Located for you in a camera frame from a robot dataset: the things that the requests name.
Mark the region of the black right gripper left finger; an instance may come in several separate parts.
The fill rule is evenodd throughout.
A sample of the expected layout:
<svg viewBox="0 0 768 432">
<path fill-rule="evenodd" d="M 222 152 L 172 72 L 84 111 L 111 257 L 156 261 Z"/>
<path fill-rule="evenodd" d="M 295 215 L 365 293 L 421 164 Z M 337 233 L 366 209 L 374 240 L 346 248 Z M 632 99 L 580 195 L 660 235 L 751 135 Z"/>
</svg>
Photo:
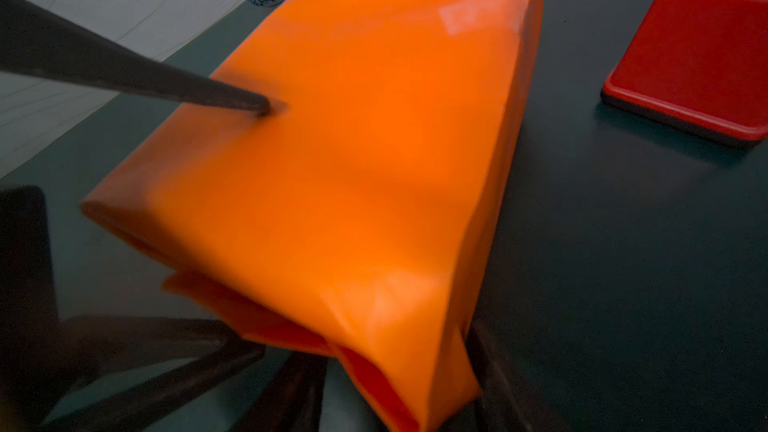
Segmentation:
<svg viewBox="0 0 768 432">
<path fill-rule="evenodd" d="M 231 431 L 314 431 L 320 427 L 328 358 L 292 353 Z"/>
</svg>

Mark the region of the orange wrapping paper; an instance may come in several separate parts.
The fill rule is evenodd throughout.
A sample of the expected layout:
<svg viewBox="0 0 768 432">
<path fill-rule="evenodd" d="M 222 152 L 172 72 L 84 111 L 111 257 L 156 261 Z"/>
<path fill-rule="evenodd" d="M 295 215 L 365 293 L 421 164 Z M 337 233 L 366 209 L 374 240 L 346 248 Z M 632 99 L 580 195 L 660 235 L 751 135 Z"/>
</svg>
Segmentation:
<svg viewBox="0 0 768 432">
<path fill-rule="evenodd" d="M 479 393 L 465 338 L 543 0 L 286 0 L 82 201 L 242 337 L 339 360 L 394 431 Z"/>
</svg>

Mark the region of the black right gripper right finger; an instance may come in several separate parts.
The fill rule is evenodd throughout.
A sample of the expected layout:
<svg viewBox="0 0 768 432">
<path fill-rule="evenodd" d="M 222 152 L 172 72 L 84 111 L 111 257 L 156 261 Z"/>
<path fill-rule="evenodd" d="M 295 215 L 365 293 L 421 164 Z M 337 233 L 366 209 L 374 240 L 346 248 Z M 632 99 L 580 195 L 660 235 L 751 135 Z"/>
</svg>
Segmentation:
<svg viewBox="0 0 768 432">
<path fill-rule="evenodd" d="M 479 431 L 568 431 L 570 425 L 507 359 L 485 325 L 472 322 L 466 348 L 481 388 L 474 401 Z"/>
</svg>

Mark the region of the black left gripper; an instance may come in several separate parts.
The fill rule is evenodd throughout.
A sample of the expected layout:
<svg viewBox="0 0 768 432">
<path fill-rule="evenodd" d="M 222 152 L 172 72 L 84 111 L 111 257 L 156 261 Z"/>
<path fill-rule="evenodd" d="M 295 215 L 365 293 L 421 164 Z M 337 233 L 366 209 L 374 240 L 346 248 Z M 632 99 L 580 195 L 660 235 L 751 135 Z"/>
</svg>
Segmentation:
<svg viewBox="0 0 768 432">
<path fill-rule="evenodd" d="M 36 186 L 1 190 L 1 391 L 24 423 L 38 431 L 142 431 L 264 354 L 211 319 L 81 315 L 64 321 L 60 335 L 45 195 Z M 74 392 L 130 372 L 147 376 L 50 412 Z"/>
</svg>

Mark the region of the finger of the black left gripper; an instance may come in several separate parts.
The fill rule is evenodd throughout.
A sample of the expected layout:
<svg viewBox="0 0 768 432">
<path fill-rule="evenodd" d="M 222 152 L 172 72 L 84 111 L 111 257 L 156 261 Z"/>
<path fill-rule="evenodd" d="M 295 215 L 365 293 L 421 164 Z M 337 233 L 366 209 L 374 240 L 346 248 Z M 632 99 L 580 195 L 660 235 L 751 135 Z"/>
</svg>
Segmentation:
<svg viewBox="0 0 768 432">
<path fill-rule="evenodd" d="M 263 95 L 144 57 L 27 0 L 1 0 L 1 70 L 257 116 L 271 112 Z"/>
</svg>

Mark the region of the red tape dispenser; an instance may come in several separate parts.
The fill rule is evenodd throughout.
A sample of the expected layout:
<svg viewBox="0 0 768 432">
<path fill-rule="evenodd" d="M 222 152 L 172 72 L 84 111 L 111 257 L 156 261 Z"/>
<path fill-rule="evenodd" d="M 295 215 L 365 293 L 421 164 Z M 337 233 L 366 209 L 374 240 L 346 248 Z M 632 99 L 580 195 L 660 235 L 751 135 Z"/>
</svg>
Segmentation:
<svg viewBox="0 0 768 432">
<path fill-rule="evenodd" d="M 601 98 L 730 147 L 759 144 L 767 137 L 767 0 L 654 0 Z"/>
</svg>

